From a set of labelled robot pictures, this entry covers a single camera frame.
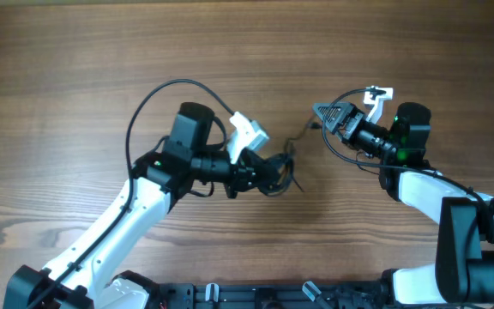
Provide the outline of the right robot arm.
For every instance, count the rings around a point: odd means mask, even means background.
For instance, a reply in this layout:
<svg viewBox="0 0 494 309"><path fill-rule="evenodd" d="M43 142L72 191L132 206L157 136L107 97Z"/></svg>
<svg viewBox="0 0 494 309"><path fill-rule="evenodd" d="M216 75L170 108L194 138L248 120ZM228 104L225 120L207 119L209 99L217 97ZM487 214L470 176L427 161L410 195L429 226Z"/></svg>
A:
<svg viewBox="0 0 494 309"><path fill-rule="evenodd" d="M390 270L386 306L494 305L494 197L444 177L425 159L431 111L418 103L399 105L390 129L379 111L349 102L316 103L324 134L379 159L381 187L439 227L434 263Z"/></svg>

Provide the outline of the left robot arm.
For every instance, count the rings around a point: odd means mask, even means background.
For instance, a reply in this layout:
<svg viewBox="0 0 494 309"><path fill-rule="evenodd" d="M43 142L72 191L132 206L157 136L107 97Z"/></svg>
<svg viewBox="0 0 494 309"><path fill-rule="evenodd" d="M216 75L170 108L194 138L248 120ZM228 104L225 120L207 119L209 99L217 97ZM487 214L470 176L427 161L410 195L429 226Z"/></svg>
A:
<svg viewBox="0 0 494 309"><path fill-rule="evenodd" d="M9 279L6 308L145 308L158 296L153 283L142 286L115 269L133 246L192 192L195 181L222 183L229 198L252 188L266 190L279 177L256 151L267 132L240 112L230 118L235 131L209 145L220 120L201 104L185 102L161 151L150 150L130 165L123 189L103 215L42 270L21 266Z"/></svg>

